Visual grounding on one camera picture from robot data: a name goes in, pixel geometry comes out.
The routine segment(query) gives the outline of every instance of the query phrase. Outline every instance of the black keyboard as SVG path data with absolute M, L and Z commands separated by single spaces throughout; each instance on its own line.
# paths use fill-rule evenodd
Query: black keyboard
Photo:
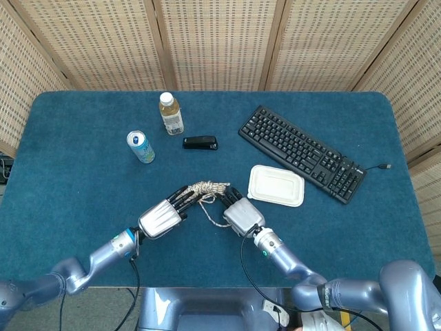
M 239 135 L 282 166 L 349 203 L 366 170 L 270 109 L 258 106 Z

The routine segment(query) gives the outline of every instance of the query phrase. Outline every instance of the floor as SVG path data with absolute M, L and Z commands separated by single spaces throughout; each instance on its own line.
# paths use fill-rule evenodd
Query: floor
M 5 190 L 0 185 L 0 204 Z M 441 263 L 437 263 L 437 274 L 441 274 Z M 63 306 L 63 331 L 114 330 L 132 303 L 134 289 L 89 288 L 84 293 L 66 297 Z M 136 307 L 120 329 L 134 331 L 140 311 L 142 291 Z M 48 331 L 59 330 L 59 310 L 61 300 L 27 312 L 19 312 L 11 320 L 6 331 Z M 387 318 L 379 314 L 365 314 L 373 319 L 384 331 L 389 330 Z M 339 314 L 332 315 L 338 320 Z M 365 321 L 356 319 L 351 325 L 355 331 L 374 330 Z

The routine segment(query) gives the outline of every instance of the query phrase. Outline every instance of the table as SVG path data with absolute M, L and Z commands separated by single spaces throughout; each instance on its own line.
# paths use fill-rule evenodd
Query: table
M 185 184 L 231 182 L 246 193 L 256 164 L 280 167 L 237 134 L 259 104 L 372 169 L 348 205 L 310 183 L 298 208 L 253 201 L 267 225 L 327 279 L 377 279 L 394 259 L 434 266 L 387 99 L 376 92 L 175 92 L 185 132 L 169 136 L 160 92 L 46 92 L 35 100 L 1 205 L 0 277 L 33 279 L 58 261 L 88 255 L 149 207 Z M 128 148 L 142 130 L 156 159 L 142 164 Z M 219 149 L 184 150 L 183 137 L 212 134 Z M 221 221 L 223 207 L 207 207 Z M 145 241 L 137 260 L 141 285 L 247 287 L 240 238 L 213 226 L 198 207 L 164 237 Z M 247 243 L 245 263 L 260 286 L 291 286 Z M 133 285 L 127 262 L 93 285 Z

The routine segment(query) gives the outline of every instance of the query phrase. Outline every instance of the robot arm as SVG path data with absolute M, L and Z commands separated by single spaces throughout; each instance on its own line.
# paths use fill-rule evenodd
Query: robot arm
M 199 200 L 193 191 L 176 191 L 141 215 L 138 227 L 128 228 L 89 256 L 86 272 L 80 261 L 71 257 L 56 264 L 51 273 L 36 281 L 0 281 L 0 331 L 19 310 L 30 310 L 53 299 L 84 291 L 97 275 L 121 259 L 138 252 L 144 238 L 159 238 L 187 218 L 184 211 Z
M 394 261 L 380 271 L 379 283 L 351 279 L 327 281 L 309 269 L 270 228 L 263 215 L 236 190 L 221 201 L 224 218 L 288 278 L 293 302 L 304 311 L 346 308 L 389 314 L 391 331 L 441 330 L 441 296 L 424 270 L 413 261 Z

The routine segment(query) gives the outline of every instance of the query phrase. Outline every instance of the white label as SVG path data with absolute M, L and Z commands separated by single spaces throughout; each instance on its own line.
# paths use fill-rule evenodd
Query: white label
M 184 132 L 184 123 L 182 122 L 181 109 L 175 115 L 164 116 L 163 117 L 165 128 L 168 134 L 179 134 Z

